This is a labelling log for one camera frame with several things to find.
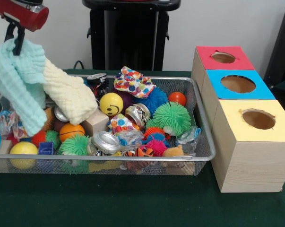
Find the circular hole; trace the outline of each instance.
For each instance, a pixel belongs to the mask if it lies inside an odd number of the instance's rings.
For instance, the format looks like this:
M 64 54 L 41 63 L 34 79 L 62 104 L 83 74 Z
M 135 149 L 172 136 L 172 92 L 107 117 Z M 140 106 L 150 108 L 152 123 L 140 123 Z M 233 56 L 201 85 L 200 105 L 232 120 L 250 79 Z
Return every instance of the circular hole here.
M 212 57 L 215 61 L 223 64 L 230 64 L 236 60 L 236 58 L 233 55 L 218 51 L 216 51 L 216 53 L 214 53 Z
M 257 129 L 271 129 L 275 126 L 275 118 L 273 115 L 263 110 L 250 109 L 243 112 L 243 119 L 247 124 Z
M 256 89 L 254 82 L 243 76 L 226 76 L 221 79 L 221 83 L 227 89 L 237 93 L 249 93 Z

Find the wire mesh basket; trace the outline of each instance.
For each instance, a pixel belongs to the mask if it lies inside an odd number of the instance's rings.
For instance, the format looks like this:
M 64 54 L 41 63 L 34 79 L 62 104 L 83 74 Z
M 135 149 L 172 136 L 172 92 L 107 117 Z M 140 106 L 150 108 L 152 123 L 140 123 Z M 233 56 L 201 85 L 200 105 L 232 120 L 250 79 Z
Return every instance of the wire mesh basket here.
M 193 122 L 201 128 L 194 156 L 184 157 L 112 157 L 0 154 L 0 173 L 25 174 L 109 174 L 109 175 L 198 175 L 216 151 L 196 83 L 190 78 L 153 77 L 153 83 L 167 95 L 182 92 L 187 98 Z M 113 76 L 109 76 L 113 87 Z M 0 95 L 0 111 L 9 104 Z M 169 141 L 175 145 L 175 139 Z

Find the box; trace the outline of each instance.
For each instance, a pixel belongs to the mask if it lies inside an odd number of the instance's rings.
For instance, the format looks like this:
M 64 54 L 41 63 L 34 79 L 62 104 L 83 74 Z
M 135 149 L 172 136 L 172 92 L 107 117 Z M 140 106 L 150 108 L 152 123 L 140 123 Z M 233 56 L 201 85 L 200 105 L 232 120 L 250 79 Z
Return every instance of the box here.
M 1 155 L 9 154 L 12 147 L 13 147 L 12 141 L 2 140 L 1 145 L 0 145 L 0 154 Z M 0 158 L 0 173 L 9 173 L 9 168 L 7 165 L 7 159 L 6 158 Z
M 96 132 L 106 131 L 109 120 L 107 115 L 97 109 L 92 116 L 81 123 L 81 126 L 84 127 L 86 135 L 93 136 Z
M 219 100 L 213 137 L 221 192 L 282 190 L 285 111 L 277 100 Z
M 275 99 L 254 70 L 207 70 L 201 97 L 210 129 L 219 99 Z
M 255 70 L 241 47 L 197 46 L 191 77 L 195 79 L 200 92 L 206 70 Z

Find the green spiky ball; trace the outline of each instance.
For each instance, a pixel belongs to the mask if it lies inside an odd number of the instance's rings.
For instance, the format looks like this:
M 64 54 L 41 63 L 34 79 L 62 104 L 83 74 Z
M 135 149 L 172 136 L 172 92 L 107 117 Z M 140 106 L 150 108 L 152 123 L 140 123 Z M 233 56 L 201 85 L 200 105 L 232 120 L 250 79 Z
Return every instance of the green spiky ball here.
M 54 149 L 56 149 L 60 145 L 59 133 L 56 131 L 47 131 L 46 141 L 47 142 L 53 142 Z
M 169 102 L 161 105 L 154 113 L 153 123 L 160 128 L 171 128 L 176 136 L 191 126 L 189 111 L 179 103 Z
M 89 137 L 76 134 L 74 137 L 66 139 L 59 148 L 60 155 L 85 156 Z

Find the colorful fabric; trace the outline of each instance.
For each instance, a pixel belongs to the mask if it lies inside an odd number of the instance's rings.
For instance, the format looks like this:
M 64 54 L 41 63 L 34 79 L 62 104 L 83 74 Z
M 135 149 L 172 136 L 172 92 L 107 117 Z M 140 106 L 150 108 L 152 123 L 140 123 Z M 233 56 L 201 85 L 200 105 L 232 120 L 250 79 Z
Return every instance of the colorful fabric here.
M 128 92 L 137 98 L 147 98 L 156 85 L 150 78 L 124 66 L 115 77 L 114 87 L 116 90 Z

